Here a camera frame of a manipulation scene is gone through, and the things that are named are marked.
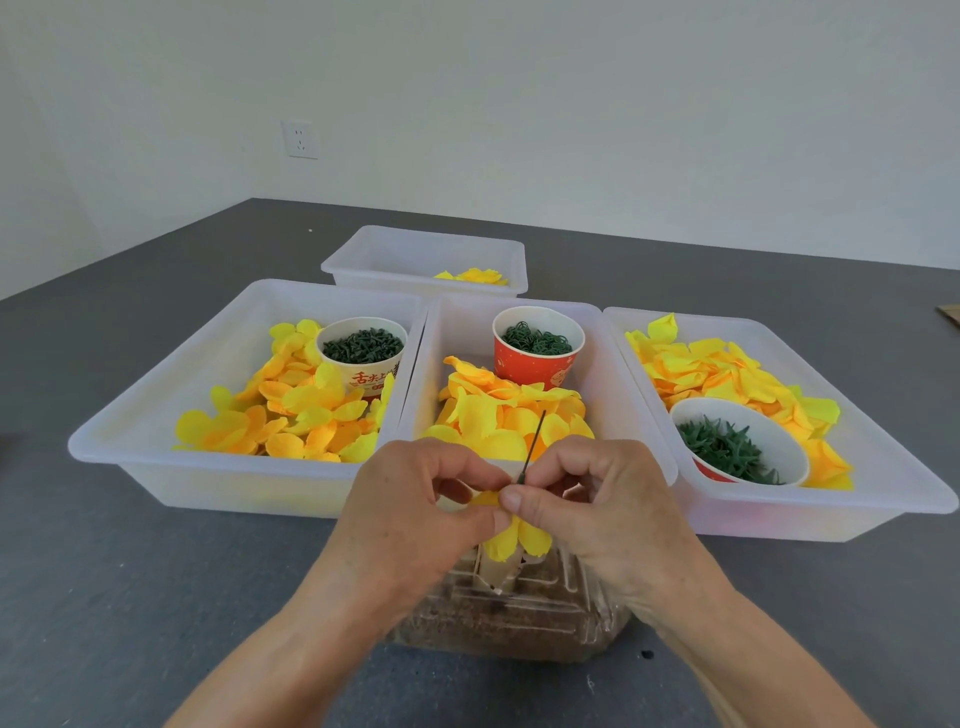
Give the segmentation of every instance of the white plastic tray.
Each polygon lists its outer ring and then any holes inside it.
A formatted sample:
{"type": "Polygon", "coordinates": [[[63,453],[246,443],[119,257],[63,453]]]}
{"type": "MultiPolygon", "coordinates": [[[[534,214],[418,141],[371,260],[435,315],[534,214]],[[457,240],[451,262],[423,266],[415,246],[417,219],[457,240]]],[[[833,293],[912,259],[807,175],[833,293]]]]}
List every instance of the white plastic tray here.
{"type": "Polygon", "coordinates": [[[902,513],[950,513],[957,496],[923,463],[867,417],[836,387],[807,364],[769,328],[756,321],[677,314],[678,341],[718,337],[735,341],[784,384],[804,394],[837,400],[840,422],[827,440],[855,470],[855,490],[776,488],[750,483],[719,483],[694,466],[677,428],[643,370],[625,331],[647,330],[661,311],[607,308],[611,325],[643,397],[680,466],[675,496],[690,524],[703,534],[754,536],[801,541],[847,541],[902,513]]]}
{"type": "Polygon", "coordinates": [[[70,454],[119,465],[157,500],[183,508],[335,518],[359,465],[171,450],[188,409],[213,414],[210,387],[243,388],[270,358],[268,329],[311,318],[330,324],[380,316],[408,331],[396,386],[377,445],[395,439],[426,321],[426,302],[394,292],[351,290],[290,280],[258,280],[78,429],[70,454]]]}
{"type": "Polygon", "coordinates": [[[403,291],[419,296],[481,293],[518,296],[527,290],[523,243],[491,237],[408,231],[367,225],[327,258],[321,269],[337,285],[377,291],[403,291]],[[456,276],[468,268],[493,268],[509,285],[435,279],[448,271],[456,276]]]}
{"type": "MultiPolygon", "coordinates": [[[[493,318],[517,303],[520,302],[469,294],[443,296],[433,302],[400,416],[398,440],[416,439],[440,414],[437,396],[453,371],[444,364],[445,357],[457,356],[492,369],[493,318]]],[[[589,303],[566,301],[524,299],[523,303],[553,308],[583,327],[587,342],[566,376],[564,387],[580,392],[587,406],[587,424],[598,438],[643,441],[653,452],[667,483],[673,483],[677,479],[677,463],[636,389],[600,309],[589,303]]],[[[519,474],[523,467],[521,462],[493,462],[511,475],[519,474]]]]}

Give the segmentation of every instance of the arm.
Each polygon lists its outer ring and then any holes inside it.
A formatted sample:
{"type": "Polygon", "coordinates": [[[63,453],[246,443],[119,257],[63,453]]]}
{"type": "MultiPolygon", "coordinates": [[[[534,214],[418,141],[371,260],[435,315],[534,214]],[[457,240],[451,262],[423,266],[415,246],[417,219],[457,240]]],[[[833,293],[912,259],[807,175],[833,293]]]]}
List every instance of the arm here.
{"type": "Polygon", "coordinates": [[[564,438],[500,495],[615,587],[690,666],[725,726],[870,728],[827,672],[739,594],[690,530],[650,451],[564,438]]]}
{"type": "Polygon", "coordinates": [[[390,443],[360,469],[343,514],[290,602],[236,648],[166,728],[318,725],[372,647],[457,559],[510,525],[498,508],[445,513],[510,477],[459,445],[390,443]]]}

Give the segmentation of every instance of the wall outlet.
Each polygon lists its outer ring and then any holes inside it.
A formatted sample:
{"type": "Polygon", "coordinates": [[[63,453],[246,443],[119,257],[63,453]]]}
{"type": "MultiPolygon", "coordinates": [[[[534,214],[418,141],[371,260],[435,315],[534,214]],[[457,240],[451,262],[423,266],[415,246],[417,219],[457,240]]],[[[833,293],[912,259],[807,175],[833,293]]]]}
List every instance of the wall outlet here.
{"type": "Polygon", "coordinates": [[[317,141],[309,121],[281,121],[280,125],[283,127],[283,144],[287,148],[287,157],[318,158],[317,141]]]}

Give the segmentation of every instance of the paper cup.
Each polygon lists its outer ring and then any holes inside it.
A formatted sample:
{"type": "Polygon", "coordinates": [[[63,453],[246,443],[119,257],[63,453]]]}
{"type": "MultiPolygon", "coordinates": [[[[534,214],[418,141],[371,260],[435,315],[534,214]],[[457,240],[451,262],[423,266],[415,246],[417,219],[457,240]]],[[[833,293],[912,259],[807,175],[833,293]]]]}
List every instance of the paper cup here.
{"type": "Polygon", "coordinates": [[[407,329],[402,327],[396,321],[390,319],[378,319],[373,316],[357,316],[352,319],[344,319],[335,324],[325,327],[317,334],[317,350],[327,361],[337,365],[340,370],[340,376],[344,384],[348,387],[362,387],[364,390],[364,399],[371,399],[380,396],[383,389],[383,382],[387,375],[392,372],[396,376],[396,370],[400,366],[400,358],[406,350],[407,329]],[[362,331],[365,328],[383,328],[393,334],[403,342],[403,349],[396,355],[383,361],[376,361],[373,364],[345,364],[342,361],[331,359],[324,355],[324,344],[328,341],[337,341],[350,336],[352,333],[362,331]]]}
{"type": "MultiPolygon", "coordinates": [[[[674,425],[683,425],[691,420],[699,421],[705,416],[710,420],[728,422],[736,429],[743,429],[747,426],[750,428],[747,431],[747,437],[762,453],[761,462],[764,467],[767,470],[775,468],[780,475],[780,480],[783,481],[782,486],[773,487],[785,488],[803,485],[810,476],[810,461],[804,449],[800,447],[800,443],[794,440],[793,436],[783,427],[750,407],[729,400],[691,397],[688,400],[680,400],[670,410],[670,418],[674,425]]],[[[721,470],[717,470],[692,452],[690,456],[700,472],[711,480],[718,480],[722,483],[747,483],[748,485],[761,485],[765,488],[771,487],[763,483],[754,483],[750,480],[728,475],[721,470]]]]}
{"type": "Polygon", "coordinates": [[[543,389],[553,389],[564,383],[566,373],[573,366],[573,360],[587,342],[580,324],[569,316],[543,308],[538,305],[519,305],[500,311],[493,319],[493,370],[501,379],[509,379],[516,384],[536,384],[543,382],[543,389]],[[573,351],[556,356],[522,352],[507,344],[501,336],[507,329],[521,321],[530,328],[549,331],[565,336],[573,351]]]}

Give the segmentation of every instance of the clear plastic container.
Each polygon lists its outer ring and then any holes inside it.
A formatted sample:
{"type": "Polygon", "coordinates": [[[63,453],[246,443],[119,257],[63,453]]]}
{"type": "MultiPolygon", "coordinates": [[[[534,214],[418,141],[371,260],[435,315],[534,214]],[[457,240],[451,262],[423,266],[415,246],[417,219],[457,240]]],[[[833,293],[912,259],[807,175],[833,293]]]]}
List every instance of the clear plastic container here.
{"type": "Polygon", "coordinates": [[[337,285],[377,291],[438,296],[454,291],[516,297],[527,290],[523,243],[491,237],[408,231],[367,225],[358,230],[321,268],[337,285]],[[508,285],[435,279],[469,268],[493,268],[508,285]]]}
{"type": "MultiPolygon", "coordinates": [[[[530,305],[553,308],[576,321],[587,342],[577,354],[564,387],[580,392],[587,406],[587,424],[597,438],[644,442],[653,452],[667,483],[677,478],[677,463],[670,453],[647,402],[639,393],[623,361],[610,326],[600,309],[589,303],[532,301],[530,305]]],[[[510,299],[470,294],[451,294],[430,306],[417,364],[410,380],[398,440],[415,440],[440,414],[437,396],[446,386],[452,368],[447,356],[457,356],[477,366],[493,366],[492,322],[500,311],[515,304],[510,299]]],[[[523,463],[496,460],[511,475],[518,475],[523,463]]]]}
{"type": "Polygon", "coordinates": [[[70,454],[119,465],[165,505],[336,518],[359,465],[171,450],[177,419],[188,409],[213,414],[209,391],[215,384],[242,389],[270,357],[273,324],[379,316],[408,334],[380,447],[396,438],[426,310],[424,299],[408,294],[258,280],[78,429],[68,443],[70,454]]]}
{"type": "Polygon", "coordinates": [[[677,314],[678,341],[735,341],[784,384],[836,400],[840,422],[827,441],[851,463],[853,491],[720,483],[697,470],[653,382],[624,333],[647,330],[662,311],[607,308],[616,344],[680,466],[674,496],[697,533],[798,541],[848,541],[903,513],[950,513],[957,495],[927,466],[865,415],[769,328],[748,319],[677,314]]]}
{"type": "Polygon", "coordinates": [[[387,642],[519,660],[580,662],[609,647],[630,619],[630,611],[562,548],[523,564],[510,591],[499,594],[478,578],[484,558],[483,549],[464,556],[387,635],[387,642]]]}

